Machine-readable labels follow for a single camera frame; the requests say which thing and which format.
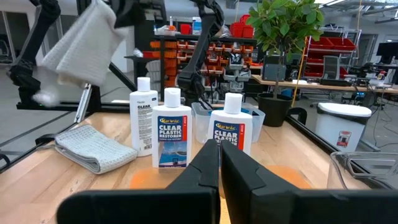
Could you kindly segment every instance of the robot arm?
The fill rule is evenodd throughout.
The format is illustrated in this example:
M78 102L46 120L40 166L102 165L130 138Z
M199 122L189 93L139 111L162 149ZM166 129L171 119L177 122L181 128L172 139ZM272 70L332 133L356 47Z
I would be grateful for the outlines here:
M224 23L224 14L214 0L191 0L198 5L201 18L201 34L188 65L178 75L178 86L185 92L186 105L198 101L202 96L204 87L201 84L200 69L206 60L206 52L210 40L221 29ZM205 6L214 13L206 13Z

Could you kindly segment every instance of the white bottle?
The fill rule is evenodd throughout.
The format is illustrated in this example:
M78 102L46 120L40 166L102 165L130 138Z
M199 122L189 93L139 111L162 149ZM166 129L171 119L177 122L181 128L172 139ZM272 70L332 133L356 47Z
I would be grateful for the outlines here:
M207 136L219 145L221 140L229 140L250 156L253 117L242 113L241 108L242 94L225 94L224 110L211 112Z
M192 148L192 109L181 106L179 88L164 90L164 105L154 107L152 127L152 166L188 166Z
M152 109L158 105L157 91L150 90L150 78L137 79L137 91L130 93L132 148L138 156L152 153Z

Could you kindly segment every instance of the white plastic bin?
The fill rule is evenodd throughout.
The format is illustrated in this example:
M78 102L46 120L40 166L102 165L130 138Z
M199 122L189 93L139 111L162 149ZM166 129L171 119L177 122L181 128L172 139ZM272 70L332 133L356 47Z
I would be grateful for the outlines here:
M252 132L252 143L259 140L262 122L266 117L266 114L261 110L253 107L249 103L243 103L242 109L248 110L248 114L257 113L258 116L253 116L253 132ZM192 115L193 122L195 122L195 138L198 142L204 144L207 141L207 130L209 128L211 110L205 110L199 103L192 103Z
M354 152L366 122L369 108L338 103L319 103L315 134L343 152Z

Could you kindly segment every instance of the white bottle cap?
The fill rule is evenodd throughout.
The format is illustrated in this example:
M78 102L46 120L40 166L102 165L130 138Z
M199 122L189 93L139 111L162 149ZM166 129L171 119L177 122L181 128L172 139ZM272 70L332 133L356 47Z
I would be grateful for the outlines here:
M149 77L139 77L137 78L138 91L150 91L150 78Z
M229 114L238 114L242 108L242 94L225 93L224 111Z
M176 108L181 105L181 89L166 88L164 89L164 105L166 107Z

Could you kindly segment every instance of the microfiber cloth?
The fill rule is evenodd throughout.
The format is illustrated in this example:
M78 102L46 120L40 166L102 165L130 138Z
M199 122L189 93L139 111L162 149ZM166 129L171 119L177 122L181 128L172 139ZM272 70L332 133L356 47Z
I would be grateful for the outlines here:
M128 28L115 29L116 15L102 0L93 0L69 31L45 56L45 70L58 75L59 84L86 83L101 86L113 53L128 35ZM34 100L45 106L57 104L54 88L44 88Z
M55 137L55 149L95 174L103 174L134 160L138 152L107 138L90 125Z

